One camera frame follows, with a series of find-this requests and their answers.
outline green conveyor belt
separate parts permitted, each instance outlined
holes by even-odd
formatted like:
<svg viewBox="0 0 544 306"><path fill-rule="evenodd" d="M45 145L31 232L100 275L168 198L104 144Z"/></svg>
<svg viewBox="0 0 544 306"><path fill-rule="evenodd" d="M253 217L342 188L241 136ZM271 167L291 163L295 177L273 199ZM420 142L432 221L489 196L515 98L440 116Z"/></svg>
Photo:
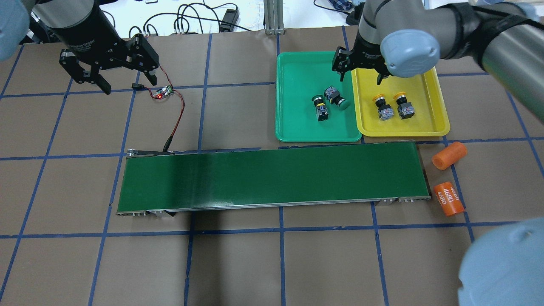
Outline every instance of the green conveyor belt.
<svg viewBox="0 0 544 306"><path fill-rule="evenodd" d="M400 142L127 158L117 214L429 198Z"/></svg>

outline black power supply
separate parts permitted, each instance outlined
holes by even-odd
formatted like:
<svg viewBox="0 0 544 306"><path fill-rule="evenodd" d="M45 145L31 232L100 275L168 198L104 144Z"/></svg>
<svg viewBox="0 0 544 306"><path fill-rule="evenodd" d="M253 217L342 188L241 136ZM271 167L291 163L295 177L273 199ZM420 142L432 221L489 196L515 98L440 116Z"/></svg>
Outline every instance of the black power supply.
<svg viewBox="0 0 544 306"><path fill-rule="evenodd" d="M239 18L240 13L238 12L238 9L227 9L225 16L223 16L223 20L221 21L221 25L219 26L219 32L232 32L234 30L234 25L238 23Z"/></svg>

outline yellow tray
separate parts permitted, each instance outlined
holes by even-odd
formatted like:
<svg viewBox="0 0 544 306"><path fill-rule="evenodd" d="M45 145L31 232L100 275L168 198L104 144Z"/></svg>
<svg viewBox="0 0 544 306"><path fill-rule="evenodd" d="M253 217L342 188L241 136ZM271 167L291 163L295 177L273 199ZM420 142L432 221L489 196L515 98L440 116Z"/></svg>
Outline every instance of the yellow tray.
<svg viewBox="0 0 544 306"><path fill-rule="evenodd" d="M355 102L357 128L366 136L444 136L449 132L449 120L440 91L438 76L433 68L422 75L410 78L390 76L376 85L378 73L370 69L355 69L351 72ZM397 112L397 103L393 96L400 91L406 92L406 98L415 110L412 118L401 120ZM381 121L378 108L372 98L384 94L387 104L391 105L395 116Z"/></svg>

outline orange cylinder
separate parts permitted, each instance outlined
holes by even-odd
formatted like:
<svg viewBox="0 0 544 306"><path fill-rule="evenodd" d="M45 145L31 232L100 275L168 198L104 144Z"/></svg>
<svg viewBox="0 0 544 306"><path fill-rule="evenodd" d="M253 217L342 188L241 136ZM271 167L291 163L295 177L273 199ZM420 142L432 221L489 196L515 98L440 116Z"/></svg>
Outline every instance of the orange cylinder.
<svg viewBox="0 0 544 306"><path fill-rule="evenodd" d="M465 211L463 203L461 203L461 200L459 199L459 194L451 182L444 182L440 185L436 185L434 190L436 198L446 217L451 217Z"/></svg>
<svg viewBox="0 0 544 306"><path fill-rule="evenodd" d="M432 164L440 170L446 170L449 166L467 155L467 152L467 147L464 144L454 142L444 150L435 154L435 156L432 157Z"/></svg>

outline green board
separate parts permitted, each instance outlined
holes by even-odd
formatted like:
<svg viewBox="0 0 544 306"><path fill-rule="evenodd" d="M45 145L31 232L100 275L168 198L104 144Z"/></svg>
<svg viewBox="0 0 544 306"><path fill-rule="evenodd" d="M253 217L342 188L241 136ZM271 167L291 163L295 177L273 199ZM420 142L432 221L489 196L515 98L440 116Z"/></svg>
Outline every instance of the green board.
<svg viewBox="0 0 544 306"><path fill-rule="evenodd" d="M413 142L127 158L118 215L429 199Z"/></svg>
<svg viewBox="0 0 544 306"><path fill-rule="evenodd" d="M283 142L356 142L361 139L355 118L351 74L331 70L334 52L285 52L277 58L276 137ZM318 121L312 97L334 86L350 103L340 110L326 101L328 120Z"/></svg>

